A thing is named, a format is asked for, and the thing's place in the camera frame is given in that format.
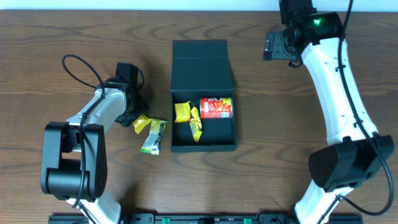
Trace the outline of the large yellow snack packet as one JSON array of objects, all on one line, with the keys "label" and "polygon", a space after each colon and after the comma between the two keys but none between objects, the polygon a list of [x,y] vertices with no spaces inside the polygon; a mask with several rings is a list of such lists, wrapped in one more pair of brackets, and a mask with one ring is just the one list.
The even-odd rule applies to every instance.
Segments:
[{"label": "large yellow snack packet", "polygon": [[144,113],[142,113],[137,119],[135,119],[132,124],[134,126],[134,130],[136,134],[139,134],[148,124],[152,121],[151,118],[148,118]]}]

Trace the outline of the yellow Lemond biscuit packet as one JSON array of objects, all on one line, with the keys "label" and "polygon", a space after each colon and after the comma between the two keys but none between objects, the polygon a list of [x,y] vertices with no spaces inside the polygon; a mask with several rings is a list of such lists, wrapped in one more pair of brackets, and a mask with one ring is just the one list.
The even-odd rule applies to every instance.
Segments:
[{"label": "yellow Lemond biscuit packet", "polygon": [[190,120],[191,117],[191,101],[184,103],[176,103],[175,107],[175,123],[184,123]]}]

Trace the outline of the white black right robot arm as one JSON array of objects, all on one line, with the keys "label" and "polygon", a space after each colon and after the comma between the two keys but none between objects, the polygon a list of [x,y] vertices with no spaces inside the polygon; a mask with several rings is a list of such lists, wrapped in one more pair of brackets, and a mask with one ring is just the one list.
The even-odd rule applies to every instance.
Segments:
[{"label": "white black right robot arm", "polygon": [[285,29],[266,36],[264,60],[288,60],[305,66],[315,85],[326,125],[327,147],[311,153],[311,183],[289,213],[265,213],[262,223],[361,223],[356,215],[333,210],[355,188],[383,169],[389,189],[386,208],[394,200],[394,184],[387,165],[394,151],[389,135],[381,136],[369,117],[349,64],[347,20],[335,12],[318,12],[311,0],[280,0]]}]

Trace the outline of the small yellow snack packet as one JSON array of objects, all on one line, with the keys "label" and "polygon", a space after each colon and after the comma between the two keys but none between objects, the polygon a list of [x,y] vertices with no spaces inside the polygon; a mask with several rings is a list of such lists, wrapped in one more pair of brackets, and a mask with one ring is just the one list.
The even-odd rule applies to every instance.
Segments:
[{"label": "small yellow snack packet", "polygon": [[197,107],[191,109],[190,128],[195,142],[199,142],[202,135],[202,122]]}]

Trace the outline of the red Pringles can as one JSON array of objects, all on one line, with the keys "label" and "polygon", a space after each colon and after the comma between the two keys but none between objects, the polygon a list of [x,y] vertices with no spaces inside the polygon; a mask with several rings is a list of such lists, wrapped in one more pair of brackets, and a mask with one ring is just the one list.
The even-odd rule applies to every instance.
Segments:
[{"label": "red Pringles can", "polygon": [[201,98],[200,116],[202,119],[232,118],[232,97]]}]

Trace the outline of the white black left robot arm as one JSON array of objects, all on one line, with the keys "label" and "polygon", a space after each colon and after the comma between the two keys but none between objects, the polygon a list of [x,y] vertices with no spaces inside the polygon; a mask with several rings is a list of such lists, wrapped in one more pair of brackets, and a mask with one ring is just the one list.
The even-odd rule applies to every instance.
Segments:
[{"label": "white black left robot arm", "polygon": [[64,122],[44,129],[40,187],[76,207],[90,223],[119,223],[122,207],[106,190],[105,134],[113,123],[128,127],[149,105],[139,94],[141,70],[118,63],[114,77],[95,88],[94,97]]}]

